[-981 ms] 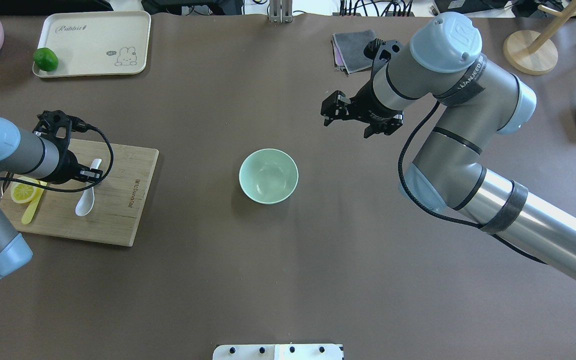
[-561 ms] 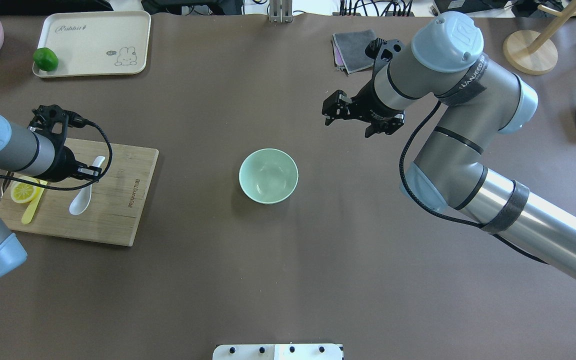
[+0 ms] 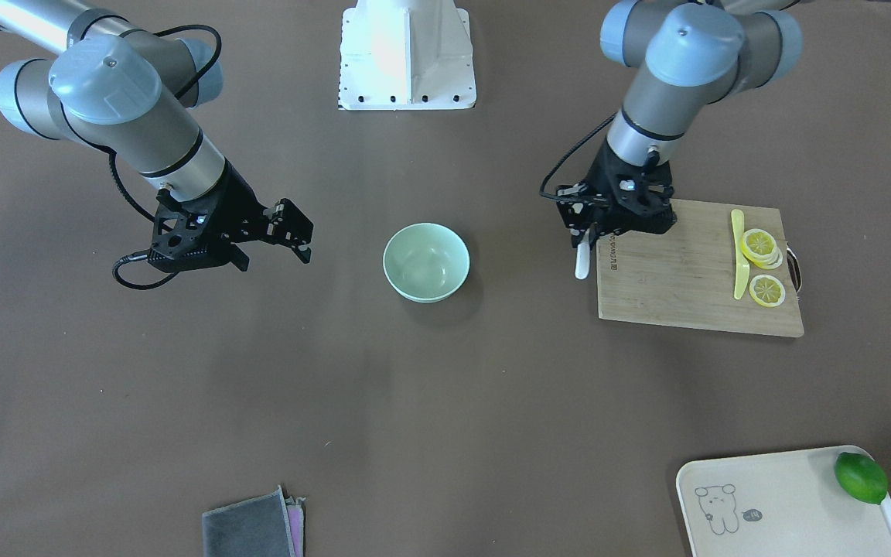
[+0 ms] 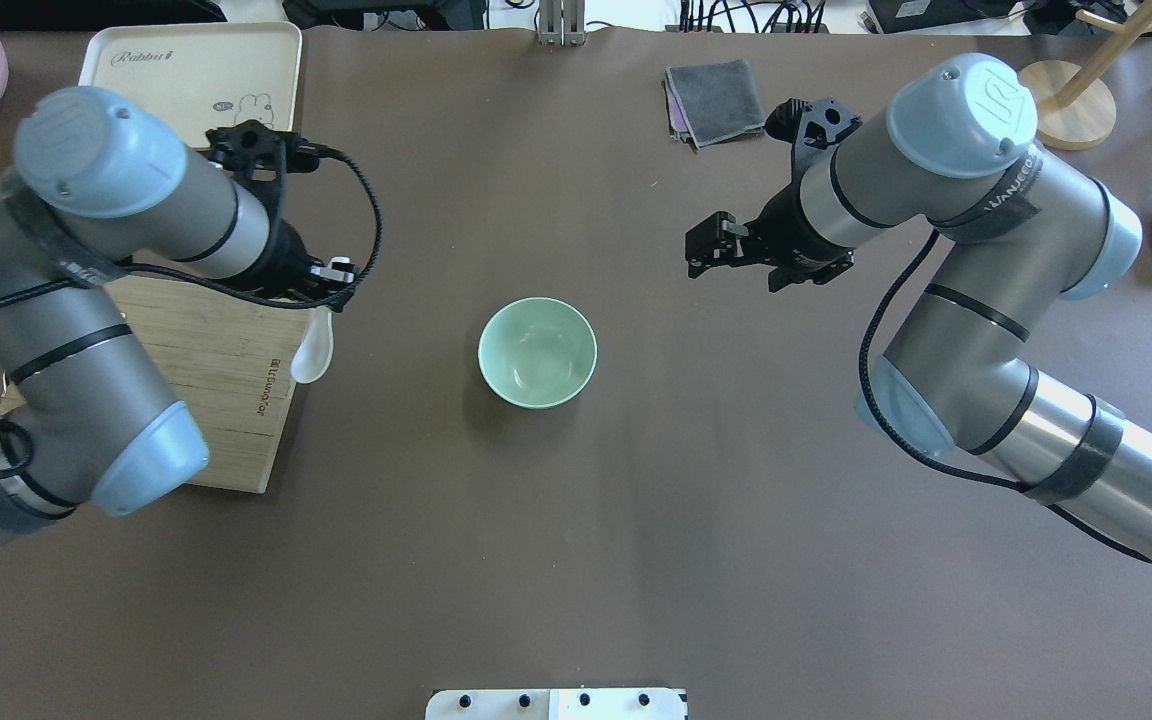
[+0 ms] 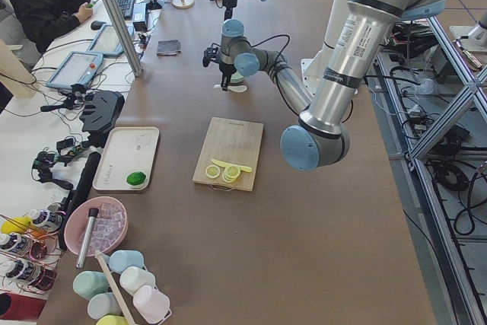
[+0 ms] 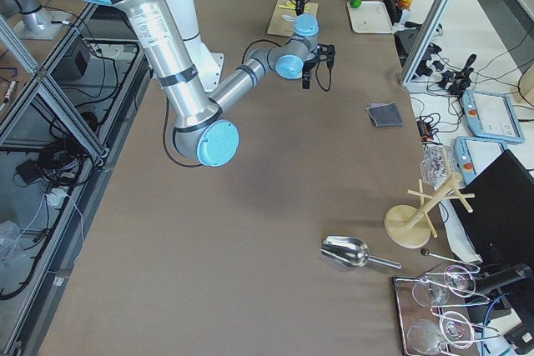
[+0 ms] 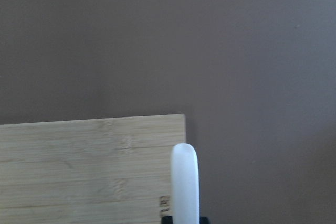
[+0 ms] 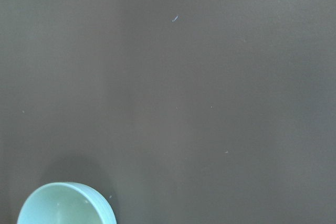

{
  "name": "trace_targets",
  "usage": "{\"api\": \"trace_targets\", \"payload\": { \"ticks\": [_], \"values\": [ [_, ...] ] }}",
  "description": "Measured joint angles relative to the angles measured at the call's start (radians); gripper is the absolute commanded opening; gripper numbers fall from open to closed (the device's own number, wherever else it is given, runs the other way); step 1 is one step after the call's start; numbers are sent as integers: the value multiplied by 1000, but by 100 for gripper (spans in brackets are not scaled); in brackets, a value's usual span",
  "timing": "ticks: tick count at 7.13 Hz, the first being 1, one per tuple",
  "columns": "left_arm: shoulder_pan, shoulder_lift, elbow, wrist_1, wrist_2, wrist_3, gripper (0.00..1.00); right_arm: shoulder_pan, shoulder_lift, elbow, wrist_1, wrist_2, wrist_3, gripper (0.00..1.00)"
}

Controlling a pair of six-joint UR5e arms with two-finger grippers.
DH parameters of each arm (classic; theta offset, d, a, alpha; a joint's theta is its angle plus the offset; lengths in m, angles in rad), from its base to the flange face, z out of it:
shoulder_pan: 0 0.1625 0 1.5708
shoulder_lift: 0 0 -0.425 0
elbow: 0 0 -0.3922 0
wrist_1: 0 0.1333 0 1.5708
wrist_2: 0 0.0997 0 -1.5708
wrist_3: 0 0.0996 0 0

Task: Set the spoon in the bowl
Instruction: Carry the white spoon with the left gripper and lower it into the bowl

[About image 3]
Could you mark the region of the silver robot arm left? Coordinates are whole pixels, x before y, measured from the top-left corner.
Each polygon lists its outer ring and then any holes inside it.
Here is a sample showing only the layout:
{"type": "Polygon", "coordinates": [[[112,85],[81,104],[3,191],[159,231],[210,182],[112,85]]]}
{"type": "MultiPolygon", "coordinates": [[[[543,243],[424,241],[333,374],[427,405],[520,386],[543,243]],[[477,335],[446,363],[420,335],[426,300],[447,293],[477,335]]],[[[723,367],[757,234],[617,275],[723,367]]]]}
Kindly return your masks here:
{"type": "Polygon", "coordinates": [[[700,110],[781,78],[796,66],[802,29],[782,1],[620,1],[600,46],[636,68],[586,176],[552,199],[591,248],[606,235],[662,235],[676,222],[671,158],[700,110]]]}

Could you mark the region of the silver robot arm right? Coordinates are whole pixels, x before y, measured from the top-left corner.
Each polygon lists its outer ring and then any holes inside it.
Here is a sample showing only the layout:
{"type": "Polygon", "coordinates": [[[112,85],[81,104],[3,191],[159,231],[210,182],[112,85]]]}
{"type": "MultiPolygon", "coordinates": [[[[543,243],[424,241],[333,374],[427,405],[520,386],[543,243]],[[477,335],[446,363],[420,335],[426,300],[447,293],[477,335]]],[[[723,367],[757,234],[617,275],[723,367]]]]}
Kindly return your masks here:
{"type": "Polygon", "coordinates": [[[311,257],[311,220],[291,200],[265,206],[191,109],[222,89],[220,46],[135,27],[84,1],[0,1],[0,32],[54,53],[0,71],[0,112],[16,128],[122,158],[155,187],[151,244],[114,264],[146,261],[173,278],[250,264],[243,242],[311,257]]]}

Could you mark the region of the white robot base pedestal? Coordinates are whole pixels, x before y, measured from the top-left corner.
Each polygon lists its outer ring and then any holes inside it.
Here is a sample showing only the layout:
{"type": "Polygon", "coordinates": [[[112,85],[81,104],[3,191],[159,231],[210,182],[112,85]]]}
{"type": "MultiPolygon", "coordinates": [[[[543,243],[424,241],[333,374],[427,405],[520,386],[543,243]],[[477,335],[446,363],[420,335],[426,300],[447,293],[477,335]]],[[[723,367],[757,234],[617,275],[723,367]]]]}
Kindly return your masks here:
{"type": "Polygon", "coordinates": [[[337,107],[443,111],[477,102],[469,14],[452,1],[358,1],[342,14],[337,107]]]}

